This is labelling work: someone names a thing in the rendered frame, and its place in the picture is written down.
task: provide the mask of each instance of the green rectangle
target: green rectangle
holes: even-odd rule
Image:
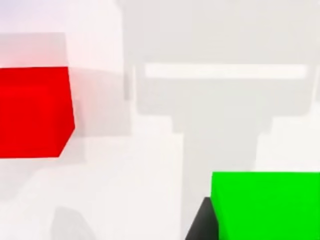
[[[320,240],[320,173],[214,172],[219,240]]]

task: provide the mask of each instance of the green block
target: green block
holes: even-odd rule
[[[219,240],[320,240],[320,173],[214,172]]]

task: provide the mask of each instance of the red square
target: red square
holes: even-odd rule
[[[74,129],[67,67],[0,68],[0,158],[58,157]]]

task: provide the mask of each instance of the green cube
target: green cube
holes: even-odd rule
[[[219,240],[320,240],[320,173],[214,172]]]

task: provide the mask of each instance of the white rectangle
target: white rectangle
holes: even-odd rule
[[[181,64],[146,63],[147,78],[159,79],[304,79],[303,64]]]

